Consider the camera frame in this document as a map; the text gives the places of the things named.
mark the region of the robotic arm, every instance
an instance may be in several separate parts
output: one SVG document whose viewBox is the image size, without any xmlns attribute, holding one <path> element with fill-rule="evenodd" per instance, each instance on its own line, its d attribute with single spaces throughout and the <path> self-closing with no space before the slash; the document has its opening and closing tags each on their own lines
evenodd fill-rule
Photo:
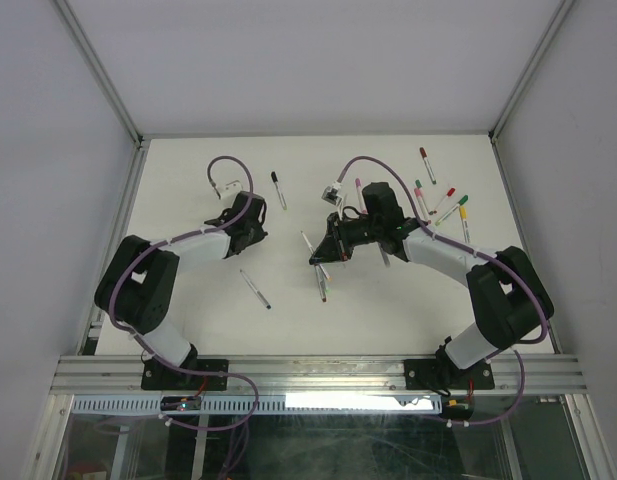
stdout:
<svg viewBox="0 0 617 480">
<path fill-rule="evenodd" d="M 231 208 L 218 218 L 206 221 L 200 230 L 221 226 L 235 218 L 244 209 L 248 196 L 240 192 Z M 239 255 L 268 235 L 263 230 L 266 202 L 258 195 L 253 194 L 251 198 L 246 213 L 225 230 L 197 235 L 150 253 L 119 292 L 116 320 L 133 327 L 152 350 L 173 365 L 194 370 L 197 359 L 195 347 L 181 336 L 167 316 L 175 276 L 206 262 Z M 121 242 L 95 292 L 95 304 L 99 308 L 110 313 L 110 297 L 119 278 L 149 246 L 149 241 L 134 235 Z"/>
<path fill-rule="evenodd" d="M 423 379 L 424 383 L 448 388 L 475 364 L 513 346 L 540 325 L 532 302 L 506 272 L 427 235 L 416 219 L 404 217 L 388 183 L 371 183 L 362 194 L 368 213 L 357 218 L 330 214 L 326 236 L 310 257 L 311 265 L 345 262 L 350 260 L 357 245 L 378 242 L 386 253 L 405 262 L 431 267 L 466 286 L 470 292 L 475 323 L 440 346 L 434 371 L 426 373 L 428 378 Z M 333 203 L 330 197 L 332 192 L 327 190 L 324 199 Z M 538 299 L 546 318 L 553 315 L 550 297 L 523 250 L 508 247 L 503 251 L 480 251 L 519 275 Z M 510 291 L 506 292 L 503 286 L 510 286 Z"/>
</svg>

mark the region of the glass panel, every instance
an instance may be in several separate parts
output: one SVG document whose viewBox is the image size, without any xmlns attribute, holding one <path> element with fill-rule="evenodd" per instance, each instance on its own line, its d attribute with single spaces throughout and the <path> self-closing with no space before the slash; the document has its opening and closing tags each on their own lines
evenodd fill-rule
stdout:
<svg viewBox="0 0 617 480">
<path fill-rule="evenodd" d="M 487 418 L 511 398 L 475 401 L 475 418 Z M 236 420 L 177 419 L 209 426 Z M 452 429 L 418 415 L 259 415 L 247 433 L 241 427 L 231 437 L 166 428 L 154 417 L 73 415 L 55 478 L 585 479 L 568 425 L 561 403 L 531 397 L 508 424 Z M 227 459 L 235 464 L 228 476 Z"/>
</svg>

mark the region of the white table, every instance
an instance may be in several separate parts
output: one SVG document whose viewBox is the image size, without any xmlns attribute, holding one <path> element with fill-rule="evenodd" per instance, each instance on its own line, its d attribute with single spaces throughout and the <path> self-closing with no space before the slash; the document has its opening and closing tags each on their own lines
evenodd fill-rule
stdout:
<svg viewBox="0 0 617 480">
<path fill-rule="evenodd" d="M 436 186 L 428 178 L 420 146 L 428 152 Z M 128 233 L 147 239 L 172 237 L 217 217 L 224 207 L 208 185 L 205 171 L 210 160 L 222 154 L 234 155 L 250 168 L 256 193 L 268 202 L 264 228 L 269 236 L 239 256 L 177 278 L 171 316 L 201 354 L 427 354 L 474 321 L 468 291 L 462 285 L 395 257 L 391 268 L 385 268 L 376 245 L 357 247 L 345 268 L 327 266 L 334 278 L 328 302 L 322 303 L 299 231 L 304 230 L 315 246 L 321 241 L 326 216 L 334 208 L 321 200 L 321 194 L 354 156 L 370 155 L 387 162 L 411 187 L 420 179 L 431 204 L 450 186 L 457 189 L 456 199 L 468 194 L 474 244 L 520 245 L 485 135 L 153 140 Z M 273 170 L 283 187 L 287 211 L 282 210 L 270 179 Z M 213 173 L 218 184 L 240 179 L 247 185 L 245 175 L 231 162 L 217 164 Z M 355 164 L 344 181 L 349 204 L 357 206 L 355 177 L 363 184 L 390 182 L 405 215 L 412 216 L 398 184 L 368 162 Z M 458 213 L 439 231 L 463 239 Z M 250 291 L 240 268 L 268 298 L 271 310 Z M 549 341 L 519 350 L 553 351 Z M 126 334 L 105 322 L 97 354 L 139 352 Z"/>
</svg>

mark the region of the black mounting plate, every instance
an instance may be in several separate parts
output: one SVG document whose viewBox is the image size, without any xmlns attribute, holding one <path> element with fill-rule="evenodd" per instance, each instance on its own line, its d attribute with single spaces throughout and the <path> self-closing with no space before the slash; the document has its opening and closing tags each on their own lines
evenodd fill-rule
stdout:
<svg viewBox="0 0 617 480">
<path fill-rule="evenodd" d="M 226 359 L 197 358 L 197 364 L 193 370 L 227 372 L 228 366 L 229 362 Z M 154 359 L 150 359 L 144 363 L 141 389 L 146 391 L 197 390 L 203 382 L 204 377 L 174 372 Z M 208 392 L 225 392 L 227 387 L 227 377 L 208 377 L 205 390 Z"/>
<path fill-rule="evenodd" d="M 404 360 L 406 390 L 428 390 L 429 387 L 421 385 L 421 383 L 417 381 L 417 378 L 430 378 L 430 372 L 438 365 L 438 361 L 434 358 Z M 495 389 L 495 379 L 492 376 L 492 368 L 484 361 L 475 364 L 474 367 L 466 371 L 455 383 L 447 388 L 448 390 L 468 390 L 470 388 L 471 379 L 475 390 Z M 443 388 L 439 385 L 431 386 L 439 389 Z"/>
</svg>

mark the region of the pen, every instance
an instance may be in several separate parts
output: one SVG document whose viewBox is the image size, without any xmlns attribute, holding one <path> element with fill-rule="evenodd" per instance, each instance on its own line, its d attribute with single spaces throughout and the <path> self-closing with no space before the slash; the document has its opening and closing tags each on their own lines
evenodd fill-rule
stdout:
<svg viewBox="0 0 617 480">
<path fill-rule="evenodd" d="M 430 223 L 428 219 L 428 212 L 426 211 L 426 204 L 424 204 L 424 199 L 421 196 L 421 190 L 415 187 L 415 198 L 417 198 L 417 203 L 419 203 L 419 208 L 421 209 L 421 216 L 424 219 L 424 222 Z"/>
<path fill-rule="evenodd" d="M 428 215 L 432 215 L 434 212 L 428 208 L 428 203 L 426 202 L 426 197 L 424 196 L 424 187 L 421 186 L 421 182 L 419 180 L 415 180 L 415 185 L 417 185 L 417 188 L 421 193 L 421 200 L 424 202 L 424 209 L 428 212 Z"/>
<path fill-rule="evenodd" d="M 310 253 L 311 254 L 315 253 L 315 249 L 312 246 L 312 243 L 310 243 L 310 240 L 308 240 L 308 237 L 306 236 L 304 231 L 300 230 L 300 232 L 301 232 L 301 236 L 304 237 L 304 241 L 306 242 L 306 245 L 308 245 L 308 250 L 310 250 Z M 328 272 L 326 271 L 326 268 L 321 263 L 315 265 L 315 267 L 319 267 L 319 270 L 321 270 L 321 273 L 324 274 L 324 277 L 327 278 L 328 281 L 332 280 L 332 277 L 328 274 Z"/>
<path fill-rule="evenodd" d="M 357 198 L 359 199 L 359 210 L 361 213 L 368 213 L 366 210 L 366 204 L 364 202 L 364 196 L 361 193 L 361 180 L 355 178 L 355 187 L 357 187 Z M 381 259 L 384 261 L 384 266 L 386 268 L 390 268 L 390 259 L 388 258 L 388 254 L 384 252 L 384 249 L 381 248 L 381 245 L 377 244 L 379 247 L 379 253 L 381 253 Z"/>
<path fill-rule="evenodd" d="M 437 211 L 439 210 L 439 208 L 441 208 L 441 206 L 443 205 L 443 203 L 448 200 L 450 197 L 453 196 L 453 194 L 455 193 L 455 189 L 451 188 L 450 190 L 448 190 L 446 192 L 446 195 L 444 195 L 444 198 L 442 198 L 441 200 L 439 200 L 439 203 L 437 204 L 437 206 L 435 207 L 435 209 L 432 211 L 432 213 L 437 213 Z"/>
<path fill-rule="evenodd" d="M 321 301 L 326 302 L 328 298 L 326 297 L 326 282 L 324 280 L 324 276 L 321 273 L 321 270 L 317 268 L 315 265 L 315 275 L 317 276 L 317 286 L 319 287 L 319 295 L 321 296 Z"/>
<path fill-rule="evenodd" d="M 468 215 L 466 215 L 466 207 L 459 207 L 459 215 L 461 216 L 461 226 L 464 229 L 464 240 L 470 243 L 470 232 L 468 231 Z"/>
<path fill-rule="evenodd" d="M 239 269 L 239 273 L 241 273 L 241 276 L 244 277 L 244 280 L 246 280 L 246 283 L 248 284 L 250 289 L 254 292 L 254 294 L 257 295 L 257 298 L 261 301 L 261 303 L 264 304 L 264 307 L 270 310 L 272 307 L 268 303 L 268 300 L 266 300 L 266 297 L 264 297 L 263 294 L 259 291 L 259 289 L 255 287 L 255 284 L 252 283 L 252 280 L 250 279 L 248 274 L 244 272 L 242 269 Z"/>
<path fill-rule="evenodd" d="M 437 179 L 435 178 L 435 174 L 432 171 L 432 167 L 430 166 L 430 162 L 428 161 L 428 155 L 426 154 L 426 150 L 424 150 L 424 147 L 419 147 L 419 153 L 421 153 L 421 158 L 424 160 L 426 170 L 428 170 L 428 176 L 430 177 L 430 181 L 433 185 L 437 185 Z"/>
<path fill-rule="evenodd" d="M 435 225 L 437 225 L 437 226 L 441 225 L 441 222 L 446 220 L 450 215 L 452 215 L 452 213 L 455 210 L 457 210 L 459 207 L 461 207 L 467 201 L 468 201 L 468 195 L 464 195 L 463 197 L 461 197 L 461 200 L 459 200 L 457 203 L 455 203 L 450 210 L 448 210 L 446 213 L 444 213 L 444 215 L 439 220 L 437 220 L 435 222 Z"/>
<path fill-rule="evenodd" d="M 277 196 L 279 197 L 281 208 L 283 208 L 284 210 L 288 210 L 288 206 L 286 205 L 286 199 L 284 198 L 284 194 L 281 191 L 281 187 L 279 186 L 279 179 L 277 178 L 277 174 L 275 172 L 272 172 L 270 174 L 270 178 L 272 178 L 272 181 L 275 184 L 275 188 L 277 189 Z"/>
</svg>

